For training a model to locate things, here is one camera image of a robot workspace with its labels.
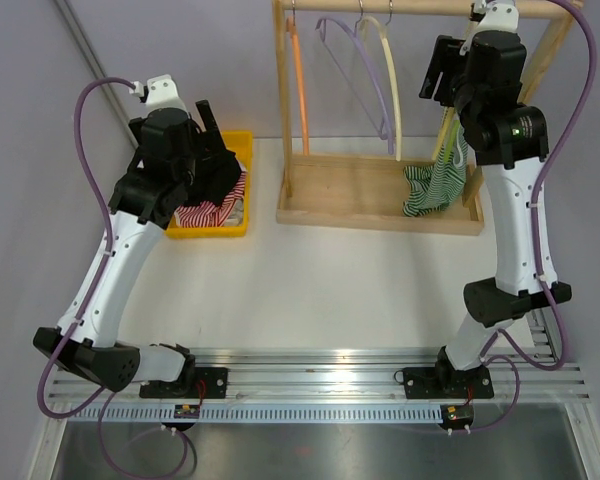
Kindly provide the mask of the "green white striped tank top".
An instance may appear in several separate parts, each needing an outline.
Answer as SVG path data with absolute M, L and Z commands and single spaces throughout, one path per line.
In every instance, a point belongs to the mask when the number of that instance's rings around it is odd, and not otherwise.
M 444 150 L 437 160 L 425 166 L 404 168 L 409 186 L 409 196 L 403 204 L 403 214 L 419 217 L 448 209 L 462 194 L 467 178 L 469 147 L 464 138 L 464 128 L 458 121 L 453 159 L 445 164 Z

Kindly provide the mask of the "orange hanger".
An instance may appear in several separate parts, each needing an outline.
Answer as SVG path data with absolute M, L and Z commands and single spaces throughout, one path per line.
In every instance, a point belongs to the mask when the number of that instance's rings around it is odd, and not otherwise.
M 292 1 L 292 14 L 286 19 L 286 30 L 289 34 L 293 62 L 296 76 L 296 86 L 299 104 L 299 115 L 301 123 L 301 138 L 302 138 L 302 152 L 305 156 L 310 154 L 310 138 L 309 138 L 309 122 L 308 122 L 308 110 L 306 101 L 306 88 L 304 79 L 304 68 L 302 62 L 302 54 L 298 36 L 298 30 L 296 25 L 296 13 L 295 13 L 295 2 Z

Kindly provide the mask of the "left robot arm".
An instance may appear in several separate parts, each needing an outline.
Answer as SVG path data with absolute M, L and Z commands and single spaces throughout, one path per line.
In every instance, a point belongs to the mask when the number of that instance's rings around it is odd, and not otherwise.
M 144 398 L 176 398 L 196 386 L 189 349 L 134 346 L 118 336 L 131 290 L 173 214 L 213 166 L 232 156 L 209 102 L 201 100 L 196 108 L 199 120 L 164 107 L 131 121 L 138 147 L 105 209 L 103 244 L 73 305 L 56 327 L 39 328 L 33 339 L 51 366 L 112 392 L 139 383 Z

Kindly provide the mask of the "green hanger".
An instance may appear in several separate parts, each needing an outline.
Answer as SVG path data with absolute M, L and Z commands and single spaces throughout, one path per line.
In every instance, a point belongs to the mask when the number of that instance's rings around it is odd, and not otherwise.
M 456 136 L 457 136 L 457 127 L 458 127 L 458 121 L 453 120 L 449 126 L 449 131 L 448 131 L 448 135 L 446 138 L 446 144 L 444 147 L 443 161 L 445 164 L 449 163 L 453 159 L 454 144 L 455 144 Z

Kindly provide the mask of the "yellow hanger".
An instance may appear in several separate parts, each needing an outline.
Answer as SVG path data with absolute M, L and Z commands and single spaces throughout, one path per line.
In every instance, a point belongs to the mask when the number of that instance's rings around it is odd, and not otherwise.
M 455 117 L 455 110 L 452 107 L 445 107 L 443 109 L 443 115 L 441 120 L 441 126 L 438 131 L 438 135 L 436 138 L 436 143 L 434 146 L 434 150 L 431 156 L 431 160 L 435 162 L 440 155 L 440 153 L 444 150 L 448 134 L 452 128 Z

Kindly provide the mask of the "cream hanger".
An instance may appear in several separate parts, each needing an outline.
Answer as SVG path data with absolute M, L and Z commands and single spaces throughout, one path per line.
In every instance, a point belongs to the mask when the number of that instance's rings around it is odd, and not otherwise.
M 393 113 L 393 122 L 392 122 L 392 155 L 394 156 L 397 162 L 402 161 L 402 115 L 401 115 L 401 102 L 399 97 L 399 89 L 397 82 L 397 74 L 396 68 L 393 58 L 393 53 L 391 49 L 391 45 L 388 37 L 388 25 L 392 20 L 393 15 L 393 2 L 388 2 L 389 7 L 389 20 L 386 23 L 381 23 L 378 21 L 373 15 L 365 14 L 364 12 L 364 2 L 359 1 L 359 19 L 356 22 L 356 30 L 358 31 L 358 35 L 361 37 L 363 41 L 364 50 L 367 51 L 367 30 L 370 26 L 372 26 L 378 36 L 380 45 L 382 47 L 386 70 L 387 70 L 387 78 L 389 81 L 390 95 L 392 101 L 392 113 Z

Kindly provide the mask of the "red white striped tank top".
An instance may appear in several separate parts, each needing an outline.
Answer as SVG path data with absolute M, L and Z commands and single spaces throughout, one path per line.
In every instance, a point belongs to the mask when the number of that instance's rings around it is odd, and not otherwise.
M 242 172 L 236 185 L 216 206 L 203 201 L 197 206 L 180 207 L 175 213 L 176 225 L 180 228 L 237 227 L 244 223 L 246 215 L 245 191 L 248 174 Z

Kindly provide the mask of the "purple hanger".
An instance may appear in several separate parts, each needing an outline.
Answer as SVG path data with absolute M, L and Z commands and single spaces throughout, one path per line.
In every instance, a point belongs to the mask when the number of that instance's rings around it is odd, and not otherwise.
M 370 26 L 367 30 L 367 48 L 368 48 L 368 50 L 365 51 L 364 47 L 363 47 L 363 41 L 362 41 L 361 37 L 358 35 L 358 31 L 356 30 L 356 22 L 354 23 L 354 25 L 352 27 L 350 27 L 349 25 L 346 24 L 345 21 L 341 20 L 340 18 L 336 18 L 332 15 L 323 15 L 318 18 L 316 25 L 315 25 L 315 30 L 318 32 L 319 39 L 320 39 L 323 47 L 325 48 L 326 52 L 331 57 L 331 60 L 333 61 L 334 65 L 338 69 L 339 73 L 342 75 L 347 86 L 350 88 L 350 90 L 354 94 L 354 97 L 360 104 L 360 106 L 363 109 L 368 120 L 371 122 L 371 125 L 373 126 L 378 138 L 380 140 L 384 140 L 386 142 L 387 152 L 390 156 L 392 156 L 394 158 L 394 156 L 392 155 L 392 147 L 390 145 L 392 137 L 393 137 L 393 134 L 392 134 L 393 113 L 391 110 L 392 101 L 391 101 L 391 95 L 390 95 L 390 88 L 389 88 L 388 93 L 386 93 L 383 90 L 383 87 L 381 85 L 381 80 L 380 80 L 380 69 L 377 66 L 375 60 L 372 58 L 372 56 L 369 52 L 369 47 L 368 47 L 369 30 L 373 29 L 375 31 L 375 29 L 372 26 Z M 376 96 L 376 100 L 377 100 L 379 108 L 380 108 L 380 120 L 378 122 L 376 122 L 373 119 L 371 111 L 370 111 L 369 107 L 367 106 L 367 104 L 365 103 L 365 100 L 362 98 L 362 96 L 358 92 L 351 75 L 345 72 L 344 67 L 340 64 L 336 55 L 333 53 L 332 49 L 329 47 L 329 45 L 327 43 L 327 27 L 329 25 L 334 25 L 334 26 L 338 27 L 346 35 L 346 37 L 348 38 L 350 43 L 353 45 L 353 47 L 357 53 L 357 56 L 360 58 L 362 65 L 366 71 L 366 75 L 371 83 L 373 92 Z

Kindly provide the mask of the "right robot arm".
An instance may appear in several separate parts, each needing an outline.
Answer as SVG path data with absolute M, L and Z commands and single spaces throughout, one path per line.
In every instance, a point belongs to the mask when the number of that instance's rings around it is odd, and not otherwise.
M 526 49 L 515 33 L 486 30 L 469 42 L 440 35 L 420 92 L 459 116 L 482 169 L 494 216 L 493 277 L 463 290 L 467 315 L 425 377 L 405 378 L 410 398 L 490 398 L 481 360 L 496 334 L 535 309 L 571 299 L 548 252 L 540 174 L 549 152 L 546 120 L 518 100 Z

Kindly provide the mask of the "black tank top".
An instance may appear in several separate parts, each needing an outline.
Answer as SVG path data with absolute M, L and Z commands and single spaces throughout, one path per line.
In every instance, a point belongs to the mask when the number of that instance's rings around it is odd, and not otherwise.
M 197 207 L 211 203 L 219 207 L 237 185 L 242 175 L 236 154 L 223 150 L 206 160 L 196 163 L 193 184 L 187 190 L 185 207 Z

